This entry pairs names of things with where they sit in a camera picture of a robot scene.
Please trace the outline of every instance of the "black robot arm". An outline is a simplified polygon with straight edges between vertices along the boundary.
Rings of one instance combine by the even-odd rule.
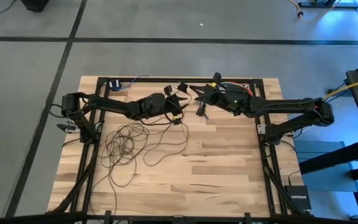
[[[181,117],[178,115],[182,114],[182,109],[184,109],[187,104],[181,106],[179,101],[185,100],[186,98],[181,98],[176,94],[171,95],[171,86],[165,87],[164,91],[167,97],[165,97],[163,93],[153,93],[148,97],[128,103],[103,98],[97,95],[69,93],[62,98],[62,115],[66,118],[70,118],[80,129],[80,142],[90,144],[99,138],[96,125],[89,122],[85,116],[85,114],[91,110],[119,113],[135,121],[164,114],[171,123],[180,124]],[[80,100],[85,102],[82,108],[80,107]],[[167,113],[171,113],[173,118],[169,118]]]
[[[328,126],[334,122],[331,105],[321,98],[305,98],[301,100],[266,100],[254,96],[241,85],[220,84],[221,75],[215,73],[211,84],[205,86],[189,86],[198,95],[196,101],[201,102],[198,116],[205,114],[206,105],[217,106],[232,113],[248,118],[262,116],[266,113],[300,113],[301,115],[282,124],[259,126],[259,133],[264,134],[266,141],[280,140],[284,134],[306,126]]]

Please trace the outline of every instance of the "wooden tabletop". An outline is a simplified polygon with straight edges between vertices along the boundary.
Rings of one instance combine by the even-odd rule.
[[[94,93],[97,79],[98,77],[82,77],[79,91]],[[119,92],[111,91],[109,97],[121,101],[134,101],[152,93],[163,93],[163,87],[169,84],[172,87],[178,85],[135,82],[130,88]],[[264,85],[267,99],[282,99],[277,78],[264,78]],[[244,212],[249,212],[252,217],[269,217],[255,119],[243,115],[234,117],[213,106],[207,106],[206,113],[209,119],[204,119],[195,115],[196,110],[197,106],[193,104],[186,109],[184,123],[188,126],[189,136],[187,148],[183,152],[168,156],[161,163],[150,167],[144,163],[145,151],[142,151],[137,157],[135,176],[129,185],[113,185],[117,193],[117,204],[109,180],[105,178],[93,189],[93,211],[89,210],[88,213],[103,215],[106,210],[114,212],[116,206],[116,215],[243,217]],[[282,123],[287,120],[287,115],[271,114],[270,118],[272,123]],[[109,133],[129,123],[138,122],[120,114],[106,113],[102,142]],[[166,127],[149,126],[148,129],[151,133],[156,133]],[[67,134],[66,141],[78,137],[78,134]],[[152,135],[148,141],[157,143],[159,137],[157,134]],[[164,143],[181,143],[184,140],[181,125],[171,126],[162,138]],[[291,138],[284,137],[283,140],[293,144]],[[136,143],[135,151],[141,148],[140,145],[140,142]],[[49,210],[55,208],[74,186],[82,147],[81,143],[73,142],[63,148],[48,205]],[[103,144],[100,146],[99,155],[104,147]],[[146,155],[145,161],[153,164],[164,155],[178,152],[183,147],[184,144],[159,146]],[[299,170],[296,154],[286,144],[281,144],[276,149],[283,184],[287,184],[288,175]],[[103,159],[98,159],[93,185],[108,175],[108,169],[103,167],[101,162],[106,163]],[[112,176],[117,185],[128,183],[134,169],[134,162],[115,167]],[[300,173],[293,174],[291,182],[302,184]],[[275,187],[272,188],[275,208],[279,213],[277,191]],[[78,208],[82,206],[83,191],[80,194]]]

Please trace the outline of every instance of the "blue cable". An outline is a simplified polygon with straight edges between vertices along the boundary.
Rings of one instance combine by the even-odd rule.
[[[130,85],[131,85],[132,83],[134,83],[134,82],[135,82],[138,78],[140,78],[140,77],[149,77],[149,76],[148,76],[148,75],[139,75],[138,77],[134,78],[127,86],[122,87],[122,88],[120,88],[119,90],[123,90],[123,89],[125,89],[125,88],[130,87]]]

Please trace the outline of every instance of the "floor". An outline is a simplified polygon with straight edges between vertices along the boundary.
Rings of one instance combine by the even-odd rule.
[[[76,20],[81,3],[85,10]],[[0,0],[0,10],[9,4]],[[322,12],[305,9],[305,17]],[[0,38],[0,217],[45,101],[59,103],[62,95],[76,91],[82,75],[278,77],[290,99],[323,96],[342,83],[346,71],[358,68],[357,11],[335,10],[304,24],[286,0],[50,0],[42,13],[26,11],[17,1],[0,15],[0,37],[31,37]],[[100,43],[74,37],[110,39]],[[220,40],[128,43],[118,38]],[[224,44],[233,39],[247,41]],[[358,140],[354,102],[339,98],[333,105],[337,122],[307,130],[302,138]],[[59,122],[48,117],[16,215],[45,212],[65,137],[56,128]],[[338,130],[343,134],[332,134]],[[327,201],[317,203],[315,211],[324,211],[317,216],[327,216],[331,206],[325,205]]]

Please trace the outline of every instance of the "white cable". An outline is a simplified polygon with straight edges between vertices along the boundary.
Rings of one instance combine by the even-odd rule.
[[[292,3],[294,6],[295,6],[295,8],[296,8],[296,13],[297,14],[299,14],[300,12],[302,12],[303,13],[303,11],[302,11],[302,9],[301,9],[301,7],[294,1],[294,0],[287,0],[287,1],[289,1],[290,3]],[[331,10],[333,10],[336,6],[337,6],[337,4],[338,3],[340,3],[342,0],[338,0],[338,2],[336,2],[335,4],[333,4],[333,6],[330,8],[330,9],[328,9],[326,12],[324,12],[322,15],[320,15],[320,16],[318,16],[316,19],[313,19],[313,20],[311,20],[311,21],[305,21],[304,19],[303,19],[303,16],[302,15],[299,15],[298,17],[300,18],[300,20],[302,21],[302,22],[304,22],[304,23],[312,23],[312,22],[316,22],[316,21],[318,21],[318,20],[320,20],[321,18],[323,18],[323,16],[325,16],[327,13],[329,13]]]

